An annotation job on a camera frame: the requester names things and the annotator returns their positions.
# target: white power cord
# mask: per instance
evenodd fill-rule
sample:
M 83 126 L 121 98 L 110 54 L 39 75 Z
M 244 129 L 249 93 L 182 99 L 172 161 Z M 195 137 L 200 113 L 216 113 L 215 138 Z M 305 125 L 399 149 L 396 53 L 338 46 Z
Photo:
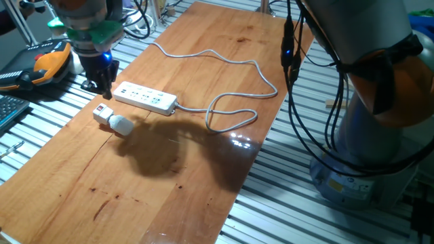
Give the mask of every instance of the white power cord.
M 272 92 L 272 93 L 270 93 L 270 94 L 245 94 L 245 93 L 237 93 L 237 92 L 226 92 L 226 93 L 223 93 L 223 94 L 220 94 L 220 95 L 218 95 L 218 96 L 216 96 L 213 100 L 212 100 L 212 102 L 210 103 L 210 105 L 208 106 L 208 108 L 186 108 L 186 107 L 184 107 L 184 106 L 181 106 L 180 104 L 176 104 L 176 106 L 179 108 L 179 109 L 181 109 L 181 110 L 184 110 L 184 111 L 187 111 L 187 112 L 192 112 L 192 113 L 206 113 L 206 116 L 205 116 L 205 125 L 206 125 L 206 127 L 210 130 L 210 131 L 212 131 L 212 132 L 214 132 L 214 133 L 223 133 L 223 132 L 228 132 L 228 131 L 231 131 L 231 130 L 233 130 L 233 129 L 238 129 L 238 128 L 240 128 L 240 127 L 242 127 L 242 126 L 244 126 L 244 125 L 247 125 L 248 123 L 251 123 L 251 122 L 253 122 L 253 121 L 255 121 L 257 118 L 258 118 L 258 113 L 255 111 L 255 110 L 253 110 L 253 109 L 247 109 L 247 108 L 245 108 L 245 109 L 239 109 L 239 110 L 235 110 L 235 111 L 220 111 L 220 110 L 212 110 L 211 109 L 211 107 L 214 105 L 214 103 L 216 103 L 216 101 L 218 100 L 218 99 L 220 99 L 220 98 L 222 98 L 222 97 L 224 97 L 224 96 L 241 96 L 241 97 L 247 97 L 247 98 L 272 98 L 272 97 L 274 97 L 274 96 L 276 96 L 277 95 L 277 89 L 276 89 L 276 87 L 273 85 L 273 84 L 271 84 L 265 77 L 264 77 L 264 75 L 263 75 L 263 73 L 261 72 L 261 70 L 260 70 L 260 68 L 259 68 L 259 65 L 258 65 L 258 63 L 257 63 L 257 61 L 255 61 L 255 60 L 246 60 L 246 61 L 232 61 L 232 60 L 228 60 L 228 59 L 226 59 L 225 57 L 223 57 L 223 56 L 221 56 L 219 53 L 217 53 L 216 51 L 214 51 L 214 50 L 212 50 L 212 49 L 207 49 L 207 50 L 204 50 L 204 51 L 202 51 L 202 52 L 199 52 L 199 53 L 197 53 L 197 54 L 188 54 L 188 55 L 172 55 L 172 54 L 168 54 L 163 48 L 162 48 L 162 46 L 160 46 L 160 44 L 158 44 L 158 43 L 155 43 L 155 42 L 152 42 L 152 43 L 147 43 L 148 45 L 156 45 L 167 57 L 171 57 L 171 58 L 190 58 L 190 57 L 195 57 L 195 56 L 199 56 L 199 55 L 201 55 L 201 54 L 204 54 L 204 53 L 206 53 L 206 52 L 212 52 L 212 53 L 214 53 L 214 54 L 216 54 L 221 60 L 224 60 L 225 62 L 228 62 L 228 63 L 230 63 L 230 64 L 247 64 L 247 63 L 250 63 L 250 62 L 252 62 L 252 63 L 254 63 L 255 64 L 255 66 L 256 66 L 256 69 L 258 70 L 258 73 L 259 73 L 259 75 L 261 76 L 261 78 L 262 78 L 262 80 L 264 80 L 265 81 L 265 83 L 267 84 L 267 85 L 269 85 L 273 90 L 274 90 L 274 92 Z M 234 115 L 234 114 L 237 114 L 237 113 L 242 113 L 242 112 L 250 112 L 250 113 L 253 113 L 254 114 L 254 116 L 253 117 L 251 117 L 250 119 L 246 119 L 245 121 L 243 121 L 243 122 L 241 122 L 241 123 L 238 123 L 238 124 L 236 124 L 236 125 L 234 125 L 234 126 L 232 126 L 232 127 L 230 127 L 230 128 L 227 128 L 227 129 L 212 129 L 211 127 L 210 127 L 210 123 L 209 123 L 209 116 L 210 116 L 210 113 L 216 113 L 216 114 L 221 114 L 221 115 Z

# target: wooden board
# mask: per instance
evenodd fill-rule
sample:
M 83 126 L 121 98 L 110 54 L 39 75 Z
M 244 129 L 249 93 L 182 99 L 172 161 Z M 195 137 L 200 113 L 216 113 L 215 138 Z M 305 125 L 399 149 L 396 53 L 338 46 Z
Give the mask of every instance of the wooden board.
M 279 95 L 226 97 L 216 108 L 253 108 L 258 120 L 211 134 L 203 114 L 164 117 L 98 96 L 0 186 L 0 227 L 21 243 L 213 243 L 287 93 L 279 61 L 284 21 L 194 3 L 157 42 L 171 54 L 212 48 L 232 60 L 257 60 Z M 305 28 L 305 50 L 312 40 Z M 176 94 L 192 108 L 223 92 L 271 92 L 252 65 L 167 58 L 155 46 L 114 88 L 122 81 Z M 101 102 L 134 122 L 129 137 L 93 120 Z M 211 125 L 222 129 L 249 116 L 216 115 Z

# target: power outlet socket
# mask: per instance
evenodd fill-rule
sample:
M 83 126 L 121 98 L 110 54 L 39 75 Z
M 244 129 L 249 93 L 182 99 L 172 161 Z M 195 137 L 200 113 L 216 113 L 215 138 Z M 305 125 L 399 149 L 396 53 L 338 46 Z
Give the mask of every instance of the power outlet socket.
M 162 115 L 171 115 L 176 107 L 175 95 L 124 81 L 113 92 L 117 101 L 125 102 Z

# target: led light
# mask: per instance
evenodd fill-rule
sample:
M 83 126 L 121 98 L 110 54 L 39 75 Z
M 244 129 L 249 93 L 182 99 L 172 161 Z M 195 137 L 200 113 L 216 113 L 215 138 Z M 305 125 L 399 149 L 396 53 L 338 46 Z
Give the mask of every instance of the led light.
M 102 55 L 104 55 L 104 57 L 105 57 L 107 60 L 110 60 L 110 59 L 111 59 L 111 54 L 102 54 Z

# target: white plug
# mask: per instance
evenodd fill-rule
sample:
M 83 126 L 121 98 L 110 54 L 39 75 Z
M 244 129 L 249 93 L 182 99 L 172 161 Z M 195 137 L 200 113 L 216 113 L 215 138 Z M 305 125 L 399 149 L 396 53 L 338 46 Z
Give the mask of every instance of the white plug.
M 94 110 L 94 119 L 103 125 L 110 125 L 110 128 L 122 136 L 128 136 L 134 128 L 134 124 L 121 115 L 114 115 L 113 109 L 105 104 L 100 104 Z

